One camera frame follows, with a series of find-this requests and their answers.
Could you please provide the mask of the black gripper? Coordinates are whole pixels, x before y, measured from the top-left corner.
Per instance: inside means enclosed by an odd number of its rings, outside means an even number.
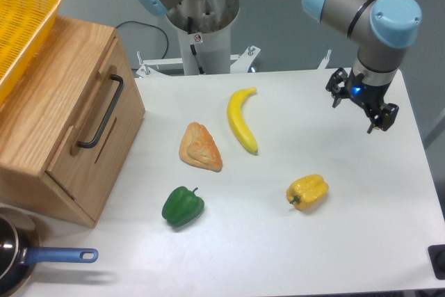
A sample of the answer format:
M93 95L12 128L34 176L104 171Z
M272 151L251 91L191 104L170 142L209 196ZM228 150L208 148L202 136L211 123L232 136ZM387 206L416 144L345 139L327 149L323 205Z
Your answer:
M352 69L349 73L340 67L329 78L325 89L333 98L336 108L343 99L349 99L362 108L370 120L367 133L379 129L387 131L395 122L399 107L386 103L385 94L391 83L391 72Z

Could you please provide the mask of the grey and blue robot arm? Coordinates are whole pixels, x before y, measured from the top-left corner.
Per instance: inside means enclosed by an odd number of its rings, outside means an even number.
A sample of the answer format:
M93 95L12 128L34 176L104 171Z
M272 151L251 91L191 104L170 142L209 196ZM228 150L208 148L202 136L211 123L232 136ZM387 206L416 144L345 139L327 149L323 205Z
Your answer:
M231 25L239 0L139 0L152 15L176 28L184 72L227 74L230 71ZM388 130L398 107L385 94L406 51L416 40L422 20L415 0L302 0L302 9L358 44L349 72L339 69L326 88L334 103L349 99L370 120L371 129Z

